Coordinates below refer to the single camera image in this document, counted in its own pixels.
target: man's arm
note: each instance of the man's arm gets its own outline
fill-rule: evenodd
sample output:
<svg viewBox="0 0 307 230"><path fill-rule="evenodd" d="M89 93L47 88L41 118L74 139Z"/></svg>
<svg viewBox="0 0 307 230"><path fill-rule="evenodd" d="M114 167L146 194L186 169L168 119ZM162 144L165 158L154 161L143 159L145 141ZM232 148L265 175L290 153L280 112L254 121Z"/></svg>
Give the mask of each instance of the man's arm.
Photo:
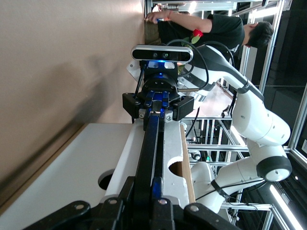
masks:
<svg viewBox="0 0 307 230"><path fill-rule="evenodd" d="M188 30L198 29L203 33L209 33L212 29L211 19L201 19L200 17L194 17L187 14L179 14L171 11L161 11L149 13L146 17L147 21L157 23L158 19L167 18L173 22L185 27Z"/></svg>

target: black velcro strap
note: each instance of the black velcro strap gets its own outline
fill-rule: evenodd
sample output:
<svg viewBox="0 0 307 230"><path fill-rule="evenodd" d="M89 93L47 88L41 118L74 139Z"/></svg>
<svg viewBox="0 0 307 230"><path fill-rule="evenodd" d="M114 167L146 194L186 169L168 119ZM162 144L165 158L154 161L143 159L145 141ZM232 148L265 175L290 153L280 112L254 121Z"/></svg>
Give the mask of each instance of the black velcro strap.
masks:
<svg viewBox="0 0 307 230"><path fill-rule="evenodd" d="M251 84L249 83L249 80L246 82L246 84L240 88L240 89L237 89L236 91L239 93L239 94L244 94L246 93L247 91L249 91L249 89L251 88Z"/></svg>
<svg viewBox="0 0 307 230"><path fill-rule="evenodd" d="M215 188L215 190L219 193L219 195L221 195L225 199L230 198L230 196L226 192L224 192L224 190L217 184L215 180L211 181L211 184L213 188Z"/></svg>

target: black hair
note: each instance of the black hair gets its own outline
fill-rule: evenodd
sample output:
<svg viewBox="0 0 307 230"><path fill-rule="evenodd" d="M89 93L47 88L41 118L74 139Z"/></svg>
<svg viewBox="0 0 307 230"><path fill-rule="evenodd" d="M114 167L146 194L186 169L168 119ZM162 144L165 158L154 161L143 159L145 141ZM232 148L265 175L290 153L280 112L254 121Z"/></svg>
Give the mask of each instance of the black hair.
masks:
<svg viewBox="0 0 307 230"><path fill-rule="evenodd" d="M273 32L273 26L269 22L260 22L252 31L249 32L247 45L255 48L267 46Z"/></svg>

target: man's hand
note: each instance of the man's hand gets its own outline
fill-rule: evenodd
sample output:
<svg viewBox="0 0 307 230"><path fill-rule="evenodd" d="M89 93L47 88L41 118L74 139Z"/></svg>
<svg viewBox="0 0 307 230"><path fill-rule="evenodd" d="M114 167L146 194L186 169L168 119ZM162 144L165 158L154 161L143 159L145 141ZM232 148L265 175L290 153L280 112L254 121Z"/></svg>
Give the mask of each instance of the man's hand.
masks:
<svg viewBox="0 0 307 230"><path fill-rule="evenodd" d="M170 15L171 11L160 11L160 12L152 12L152 13L149 13L145 20L148 22L152 22L154 24L157 24L158 23L158 19L165 19L165 18L168 18L169 15Z"/></svg>

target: person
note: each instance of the person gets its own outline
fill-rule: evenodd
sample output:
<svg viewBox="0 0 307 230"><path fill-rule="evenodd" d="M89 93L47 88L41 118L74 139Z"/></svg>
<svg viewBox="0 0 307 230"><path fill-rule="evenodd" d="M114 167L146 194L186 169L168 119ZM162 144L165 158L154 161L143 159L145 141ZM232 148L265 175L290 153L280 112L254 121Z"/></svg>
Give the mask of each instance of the person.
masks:
<svg viewBox="0 0 307 230"><path fill-rule="evenodd" d="M173 39L184 39L190 37L195 29L204 33L195 46L206 41L216 41L227 46L233 53L243 45L256 48L266 46L273 34L269 22L243 25L241 18L234 16L210 14L208 18L201 19L167 10L146 16L145 44L167 44Z"/></svg>

